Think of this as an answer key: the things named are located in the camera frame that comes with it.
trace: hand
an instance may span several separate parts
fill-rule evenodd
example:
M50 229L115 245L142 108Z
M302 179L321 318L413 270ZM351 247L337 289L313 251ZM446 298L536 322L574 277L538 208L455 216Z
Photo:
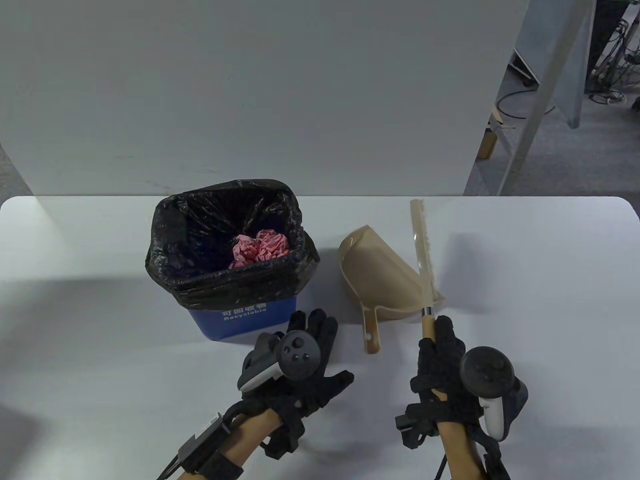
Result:
M344 370L332 377L325 377L333 342L338 332L338 322L327 317L322 310L314 310L307 320L304 312L295 312L289 321L287 332L306 330L313 336L321 352L320 365L310 377L293 381L285 376L270 380L243 394L243 400L258 401L276 411L283 426L271 434L271 440L263 448L267 456L280 458L298 447L298 439L304 434L302 418L308 417L340 394L353 382L353 373Z
M411 379L411 390L420 395L420 403L408 405L405 415L396 419L404 443L410 448L421 445L425 436L437 435L437 423L477 424L482 415L478 398L460 380L460 360L466 349L464 342L456 338L451 319L439 316L435 333L437 343L420 340L418 375Z

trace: dustpan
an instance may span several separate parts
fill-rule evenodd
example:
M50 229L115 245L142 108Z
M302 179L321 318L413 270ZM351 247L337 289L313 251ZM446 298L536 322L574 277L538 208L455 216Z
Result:
M351 301L362 310L365 351L380 350L378 322L399 320L422 310L416 271L368 225L340 244L340 272ZM442 296L435 293L435 300Z

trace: wristband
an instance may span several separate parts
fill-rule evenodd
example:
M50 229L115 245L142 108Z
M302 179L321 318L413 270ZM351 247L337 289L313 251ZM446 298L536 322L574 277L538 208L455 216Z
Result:
M237 480L244 470L220 452L215 452L198 470L207 480Z

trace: pink crumpled paper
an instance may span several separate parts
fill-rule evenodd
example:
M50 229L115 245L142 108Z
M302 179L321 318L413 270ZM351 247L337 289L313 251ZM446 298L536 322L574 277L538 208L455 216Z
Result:
M290 252L287 238L271 229L260 230L256 238L238 235L236 239L237 243L233 248L234 261L229 265L229 269L278 259Z

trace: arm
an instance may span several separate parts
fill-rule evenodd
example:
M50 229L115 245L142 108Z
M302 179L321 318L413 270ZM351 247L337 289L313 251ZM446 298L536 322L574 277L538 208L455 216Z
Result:
M220 447L222 455L242 467L256 448L275 429L282 425L276 412L266 410L256 417L251 417L234 428L229 438ZM179 480L206 480L201 475L182 474Z
M464 425L441 422L438 430L449 462L451 480L485 480L475 443L467 437Z

